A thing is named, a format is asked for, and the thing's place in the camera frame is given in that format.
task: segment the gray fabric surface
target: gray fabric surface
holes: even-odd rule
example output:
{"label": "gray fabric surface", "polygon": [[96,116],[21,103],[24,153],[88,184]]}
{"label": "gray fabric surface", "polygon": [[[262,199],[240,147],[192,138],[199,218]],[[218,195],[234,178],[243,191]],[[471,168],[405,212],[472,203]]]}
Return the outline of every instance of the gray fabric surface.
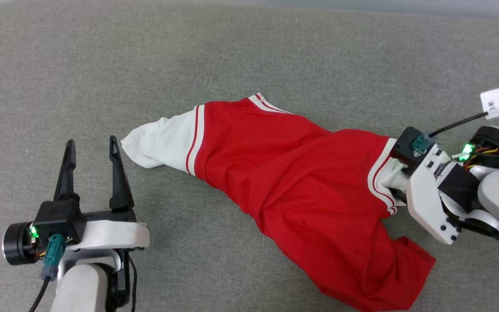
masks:
{"label": "gray fabric surface", "polygon": [[[329,129],[398,136],[480,111],[499,87],[499,20],[150,2],[0,6],[0,238],[52,197],[77,142],[83,211],[107,209],[110,134],[258,91]],[[451,152],[482,124],[440,137]],[[133,254],[138,311],[352,311],[322,295],[220,191],[126,159],[151,247]],[[405,209],[386,221],[438,258],[414,311],[499,311],[499,242],[438,243]],[[0,252],[0,312],[26,311],[40,265]],[[40,304],[48,311],[54,285]]]}

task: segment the red and white garment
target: red and white garment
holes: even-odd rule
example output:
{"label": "red and white garment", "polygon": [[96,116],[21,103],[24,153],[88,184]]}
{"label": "red and white garment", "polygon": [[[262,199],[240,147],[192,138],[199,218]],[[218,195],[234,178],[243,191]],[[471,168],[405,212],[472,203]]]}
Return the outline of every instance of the red and white garment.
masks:
{"label": "red and white garment", "polygon": [[380,221],[396,212],[388,187],[405,187],[394,142],[329,132],[256,94],[145,124],[122,147],[140,166],[171,166],[222,190],[322,292],[376,311],[409,309],[435,263]]}

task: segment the green light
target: green light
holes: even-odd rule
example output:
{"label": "green light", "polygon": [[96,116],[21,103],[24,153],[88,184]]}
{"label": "green light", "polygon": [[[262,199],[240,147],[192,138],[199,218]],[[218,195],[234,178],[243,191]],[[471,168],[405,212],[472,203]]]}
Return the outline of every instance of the green light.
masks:
{"label": "green light", "polygon": [[[462,153],[472,153],[474,147],[475,146],[473,144],[465,144],[465,146],[463,147],[463,150],[461,152]],[[465,162],[465,160],[468,160],[468,159],[469,159],[469,155],[460,156],[459,161]]]}
{"label": "green light", "polygon": [[30,228],[30,235],[32,237],[39,238],[38,231],[36,231],[36,228],[34,227],[34,225],[32,225],[32,227]]}

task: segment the red stripe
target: red stripe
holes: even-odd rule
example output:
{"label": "red stripe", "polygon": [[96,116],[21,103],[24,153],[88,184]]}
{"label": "red stripe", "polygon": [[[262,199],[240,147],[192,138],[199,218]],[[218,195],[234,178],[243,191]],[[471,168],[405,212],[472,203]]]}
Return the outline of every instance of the red stripe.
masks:
{"label": "red stripe", "polygon": [[376,175],[380,172],[380,170],[383,168],[384,165],[386,165],[386,162],[388,161],[390,157],[387,157],[384,162],[382,163],[382,165],[380,165],[380,167],[378,168],[378,170],[375,172],[375,175],[373,176],[373,188],[375,189],[375,191],[379,194],[382,194],[384,195],[384,197],[388,198],[388,200],[390,200],[390,202],[392,202],[392,206],[394,205],[394,200],[392,200],[392,198],[388,197],[388,195],[384,194],[384,193],[380,193],[378,189],[376,189]]}
{"label": "red stripe", "polygon": [[259,97],[259,95],[257,95],[257,94],[256,94],[255,96],[256,96],[256,97],[257,97],[257,99],[261,102],[261,104],[265,105],[265,107],[270,108],[270,109],[272,109],[272,110],[274,110],[274,111],[277,111],[277,112],[279,112],[279,113],[286,113],[286,112],[281,111],[281,110],[280,110],[280,109],[278,109],[278,108],[275,108],[275,107],[270,107],[269,105],[267,105],[267,103],[266,103],[265,101],[263,101],[263,100],[261,99],[261,97]]}
{"label": "red stripe", "polygon": [[188,171],[189,174],[192,174],[190,172],[190,168],[188,167],[188,160],[190,159],[190,154],[192,154],[192,150],[194,149],[194,146],[196,145],[196,137],[198,136],[198,112],[200,111],[200,107],[196,107],[196,128],[194,130],[194,141],[192,142],[192,147],[190,147],[190,150],[188,151],[188,155],[186,156],[186,171]]}

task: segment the white tag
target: white tag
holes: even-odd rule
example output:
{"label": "white tag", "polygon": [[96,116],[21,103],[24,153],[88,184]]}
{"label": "white tag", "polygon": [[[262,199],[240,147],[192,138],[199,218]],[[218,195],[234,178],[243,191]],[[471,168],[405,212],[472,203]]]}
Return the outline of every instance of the white tag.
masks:
{"label": "white tag", "polygon": [[483,111],[488,112],[487,119],[499,117],[499,89],[481,93]]}

